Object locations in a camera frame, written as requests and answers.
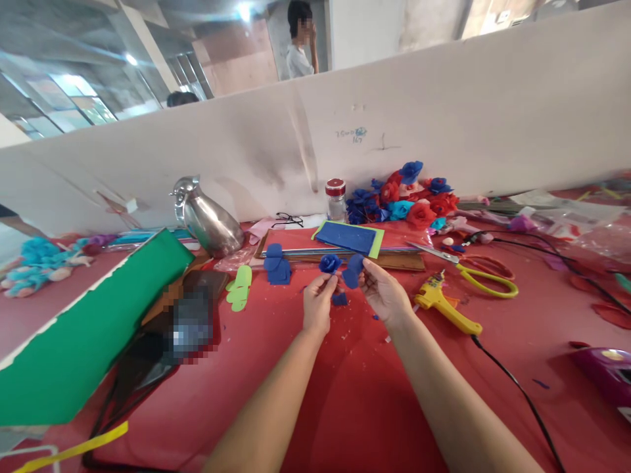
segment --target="stainless steel pitcher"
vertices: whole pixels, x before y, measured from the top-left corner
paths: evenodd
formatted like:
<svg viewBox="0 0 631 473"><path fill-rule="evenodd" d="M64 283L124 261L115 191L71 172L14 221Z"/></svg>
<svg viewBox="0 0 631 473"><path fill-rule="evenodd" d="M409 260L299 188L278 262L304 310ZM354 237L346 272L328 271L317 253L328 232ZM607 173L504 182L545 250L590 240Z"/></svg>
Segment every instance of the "stainless steel pitcher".
<svg viewBox="0 0 631 473"><path fill-rule="evenodd" d="M213 258L223 258L243 246L239 222L199 187L199 174L182 177L173 187L175 218Z"/></svg>

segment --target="white partition wall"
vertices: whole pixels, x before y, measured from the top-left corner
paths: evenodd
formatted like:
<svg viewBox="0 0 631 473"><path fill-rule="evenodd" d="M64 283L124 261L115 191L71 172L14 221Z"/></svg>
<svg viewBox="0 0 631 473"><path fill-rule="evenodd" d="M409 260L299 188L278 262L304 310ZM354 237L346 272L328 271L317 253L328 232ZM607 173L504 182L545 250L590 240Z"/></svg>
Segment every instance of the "white partition wall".
<svg viewBox="0 0 631 473"><path fill-rule="evenodd" d="M631 164L630 24L621 1L4 148L0 202L58 233L126 228L94 191L173 224L168 193L196 173L242 221L323 212L326 179L409 160L460 195L584 183Z"/></svg>

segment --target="glass jar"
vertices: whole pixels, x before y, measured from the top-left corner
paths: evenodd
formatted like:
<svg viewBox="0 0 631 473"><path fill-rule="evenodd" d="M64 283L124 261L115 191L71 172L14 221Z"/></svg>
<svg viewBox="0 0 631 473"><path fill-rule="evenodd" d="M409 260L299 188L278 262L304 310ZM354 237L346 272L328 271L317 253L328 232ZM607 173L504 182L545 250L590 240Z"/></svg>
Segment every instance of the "glass jar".
<svg viewBox="0 0 631 473"><path fill-rule="evenodd" d="M327 182L326 191L329 220L346 223L346 183L342 179L331 179Z"/></svg>

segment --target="power cord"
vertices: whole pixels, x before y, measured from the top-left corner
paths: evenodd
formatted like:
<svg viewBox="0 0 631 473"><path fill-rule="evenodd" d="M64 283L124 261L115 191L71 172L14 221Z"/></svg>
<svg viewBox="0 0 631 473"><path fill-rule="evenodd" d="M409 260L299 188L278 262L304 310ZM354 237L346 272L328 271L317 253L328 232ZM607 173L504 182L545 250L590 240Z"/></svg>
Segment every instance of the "power cord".
<svg viewBox="0 0 631 473"><path fill-rule="evenodd" d="M629 309L626 305L624 305L622 302L620 302L618 299L616 299L616 297L614 295L610 294L606 289L604 289L604 287L602 287L596 281L594 281L593 279L590 279L589 277L587 277L586 275L584 275L583 273L581 273L579 270L577 270L576 268L574 268L572 266L571 263L578 263L577 260L575 260L573 258L568 258L567 256L564 256L563 254L561 254L560 251L557 249L557 247L554 246L548 240L546 240L544 237L539 236L539 235L534 235L532 233L525 233L525 232L511 232L511 231L501 231L501 230L492 230L492 231L483 230L483 231L479 231L479 232L476 232L476 233L473 233L473 234L467 236L464 241L467 244L474 243L478 239L478 237L480 235L482 235L483 233L507 233L509 235L523 235L525 237L532 237L532 238L537 238L538 240L541 240L542 242L547 244L550 248L552 248L553 251L550 252L550 251L547 251L547 250L545 250L543 248L539 248L538 246L528 245L528 244L525 244L525 243L515 242L515 241L512 241L512 240L504 240L503 238L494 238L493 239L493 241L495 241L495 242L508 243L508 244L512 244L512 245L522 246L524 248L530 248L531 250L536 250L536 251L539 251L539 252L542 252L542 253L550 254L550 255L553 255L553 256L558 256L559 258L561 258L563 263L567 266L567 269L569 269L575 275L582 277L585 281L587 281L588 284L590 284L591 286L596 288L601 294L603 294L603 296L605 296L607 299L611 300L615 305L617 305L627 315L631 315L631 309Z"/></svg>
<svg viewBox="0 0 631 473"><path fill-rule="evenodd" d="M478 339L477 335L471 335L471 339L473 340L473 343L475 343L475 345L481 349L486 356L488 356L489 358L491 358L491 360L493 360L493 363L495 363L497 366L500 367L500 369L510 378L512 379L512 381L517 385L517 387L519 388L519 390L521 391L521 393L524 395L524 397L526 398L526 401L528 401L528 405L530 406L530 410L532 411L532 414L534 414L534 418L537 420L537 423L539 424L539 428L541 429L541 432L543 433L544 437L546 438L546 441L548 443L548 446L550 447L550 450L552 451L552 455L554 455L554 459L557 461L557 464L559 466L559 471L561 473L565 473L565 467L563 466L563 462L561 461L561 457L559 456L559 453L557 452L556 447L554 446L554 442L552 442L552 437L550 437L550 434L548 432L548 429L546 428L546 425L544 424L543 419L541 419L541 416L539 415L539 412L537 411L537 408L534 406L532 400L530 400L530 397L528 396L528 394L526 394L526 392L524 391L524 388L521 387L521 384L519 384L519 381L517 381L517 378L515 378L513 376L513 374L508 371L504 365L502 365L497 358L495 358L493 355L491 355L491 353L489 353L486 348L484 348L482 346L482 344L480 343L480 340Z"/></svg>

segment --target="red foam rose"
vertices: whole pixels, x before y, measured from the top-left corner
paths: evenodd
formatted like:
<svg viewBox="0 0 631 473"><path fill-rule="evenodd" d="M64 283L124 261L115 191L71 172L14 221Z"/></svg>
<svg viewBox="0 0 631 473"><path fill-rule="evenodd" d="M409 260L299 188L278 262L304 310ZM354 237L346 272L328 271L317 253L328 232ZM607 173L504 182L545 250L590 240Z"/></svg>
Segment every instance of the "red foam rose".
<svg viewBox="0 0 631 473"><path fill-rule="evenodd" d="M381 203L389 204L390 202L399 201L399 184L395 182L386 182L381 188Z"/></svg>
<svg viewBox="0 0 631 473"><path fill-rule="evenodd" d="M446 217L453 211L457 210L457 203L460 199L453 194L443 192L429 199L429 206L438 216L438 218Z"/></svg>
<svg viewBox="0 0 631 473"><path fill-rule="evenodd" d="M434 223L434 220L436 220L436 212L434 212L428 204L417 202L409 210L406 220L419 230L427 230L429 226Z"/></svg>
<svg viewBox="0 0 631 473"><path fill-rule="evenodd" d="M399 171L395 171L392 173L392 175L390 175L390 177L388 178L388 180L386 182L391 183L394 182L396 183L397 189L399 187L399 185L401 184L401 180L403 179L403 176L399 174Z"/></svg>
<svg viewBox="0 0 631 473"><path fill-rule="evenodd" d="M415 192L413 194L410 194L408 196L407 200L409 200L410 202L418 202L421 199L429 200L433 196L434 196L434 194L432 194L431 191L428 191L427 189L425 189L423 191Z"/></svg>

